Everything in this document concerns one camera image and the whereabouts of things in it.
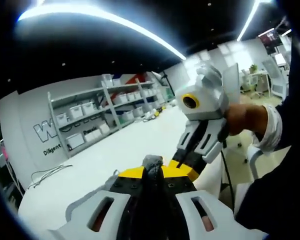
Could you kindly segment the person's right hand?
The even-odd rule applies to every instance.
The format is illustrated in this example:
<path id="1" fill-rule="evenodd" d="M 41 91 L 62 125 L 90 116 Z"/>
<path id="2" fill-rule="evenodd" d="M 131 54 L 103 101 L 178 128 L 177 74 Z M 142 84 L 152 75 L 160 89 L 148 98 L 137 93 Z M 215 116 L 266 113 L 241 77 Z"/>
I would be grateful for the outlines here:
<path id="1" fill-rule="evenodd" d="M 229 105 L 224 116 L 231 136 L 249 130 L 263 137 L 266 132 L 268 113 L 262 105 L 233 103 Z"/>

